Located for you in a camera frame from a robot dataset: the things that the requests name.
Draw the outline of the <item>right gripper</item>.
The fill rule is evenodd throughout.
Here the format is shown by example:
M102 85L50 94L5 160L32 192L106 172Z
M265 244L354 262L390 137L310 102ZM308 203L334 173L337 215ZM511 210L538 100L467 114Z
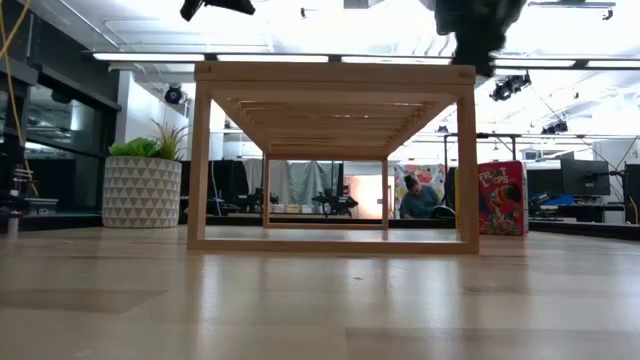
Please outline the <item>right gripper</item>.
M460 33L472 28L488 28L504 34L515 23L527 0L433 0L436 31L439 35ZM473 66L476 74L491 78L495 74L493 52L500 40L457 38L453 65Z

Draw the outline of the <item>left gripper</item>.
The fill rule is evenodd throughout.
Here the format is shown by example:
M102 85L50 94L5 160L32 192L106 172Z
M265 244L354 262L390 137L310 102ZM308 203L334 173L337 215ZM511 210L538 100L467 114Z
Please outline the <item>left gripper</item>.
M191 21L203 6L222 8L245 15L253 15L255 7L251 0L184 0L180 15L185 21Z

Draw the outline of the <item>red Froot Loops cereal box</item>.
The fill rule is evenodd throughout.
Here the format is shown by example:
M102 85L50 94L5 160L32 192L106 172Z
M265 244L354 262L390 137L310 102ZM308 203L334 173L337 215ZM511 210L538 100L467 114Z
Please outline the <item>red Froot Loops cereal box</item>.
M480 164L478 190L481 234L525 236L528 233L528 188L523 162Z

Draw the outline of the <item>wooden slatted shelf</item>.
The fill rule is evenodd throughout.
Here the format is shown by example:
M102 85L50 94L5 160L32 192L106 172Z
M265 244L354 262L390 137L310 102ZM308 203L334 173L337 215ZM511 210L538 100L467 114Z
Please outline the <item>wooden slatted shelf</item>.
M480 249L475 70L461 65L212 62L195 66L196 103L190 164L187 246L201 251L353 254L475 254ZM458 184L465 191L453 241L314 240L312 226L291 237L209 238L205 234L210 111L220 107L266 161L369 161L389 156L447 107L457 109Z

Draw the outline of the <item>long ceiling light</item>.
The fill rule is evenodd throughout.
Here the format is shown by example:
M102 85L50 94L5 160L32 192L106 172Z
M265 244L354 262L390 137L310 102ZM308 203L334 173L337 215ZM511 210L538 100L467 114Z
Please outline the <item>long ceiling light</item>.
M448 65L447 57L397 57L397 56L342 56L342 63L402 64L402 65Z
M605 70L640 70L640 59L632 60L590 60L587 68Z
M571 68L575 65L575 60L496 59L494 63L499 68L556 69L556 68Z
M219 54L217 60L222 62L283 62L283 63L326 63L326 55L278 55L278 54Z
M203 54L189 53L93 53L96 60L108 62L193 63L205 60Z

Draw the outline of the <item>black round spotlight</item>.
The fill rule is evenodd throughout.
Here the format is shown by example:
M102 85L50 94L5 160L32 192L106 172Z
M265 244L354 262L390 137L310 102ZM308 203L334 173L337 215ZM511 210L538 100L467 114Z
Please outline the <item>black round spotlight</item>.
M172 105L181 104L184 97L180 83L170 84L164 95L165 102Z

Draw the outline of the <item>floral patterned cloth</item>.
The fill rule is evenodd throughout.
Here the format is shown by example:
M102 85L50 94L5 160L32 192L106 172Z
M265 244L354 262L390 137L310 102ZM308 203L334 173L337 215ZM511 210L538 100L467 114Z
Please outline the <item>floral patterned cloth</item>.
M445 168L443 164L395 164L393 166L394 210L399 215L401 201L408 192L404 178L411 175L422 186L431 187L443 201L445 195Z

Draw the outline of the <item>black computer monitor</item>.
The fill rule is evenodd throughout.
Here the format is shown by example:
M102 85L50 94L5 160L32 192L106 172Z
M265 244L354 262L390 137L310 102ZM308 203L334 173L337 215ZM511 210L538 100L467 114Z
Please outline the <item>black computer monitor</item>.
M606 161L561 160L562 188L574 196L608 196L609 165Z
M539 169L527 171L528 193L532 195L561 195L563 193L560 169Z

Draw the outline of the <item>person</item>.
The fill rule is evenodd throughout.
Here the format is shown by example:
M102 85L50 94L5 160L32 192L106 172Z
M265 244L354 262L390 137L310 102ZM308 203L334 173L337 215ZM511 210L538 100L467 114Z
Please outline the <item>person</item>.
M428 219L434 209L441 204L441 197L430 186L423 186L412 175L406 175L404 182L407 193L401 200L399 213L404 219Z

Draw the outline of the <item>grey hanging curtain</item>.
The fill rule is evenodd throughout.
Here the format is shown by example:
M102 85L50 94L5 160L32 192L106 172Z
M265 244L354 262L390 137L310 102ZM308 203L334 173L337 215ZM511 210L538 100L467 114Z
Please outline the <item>grey hanging curtain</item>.
M331 161L271 160L270 193L279 204L312 205L312 198L325 190L336 190L342 164Z

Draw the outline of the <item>succulent in triangle-patterned pot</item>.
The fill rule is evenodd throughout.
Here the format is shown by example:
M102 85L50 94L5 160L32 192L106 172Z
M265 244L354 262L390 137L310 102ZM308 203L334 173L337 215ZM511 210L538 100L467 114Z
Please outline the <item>succulent in triangle-patterned pot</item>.
M158 134L109 148L102 192L102 224L151 229L178 225L182 142L188 127L152 122Z

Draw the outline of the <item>grey metal box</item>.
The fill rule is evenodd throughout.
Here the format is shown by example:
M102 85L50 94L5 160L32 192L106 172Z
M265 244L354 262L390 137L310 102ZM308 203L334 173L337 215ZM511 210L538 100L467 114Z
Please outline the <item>grey metal box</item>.
M57 213L58 199L27 198L31 216L47 216Z

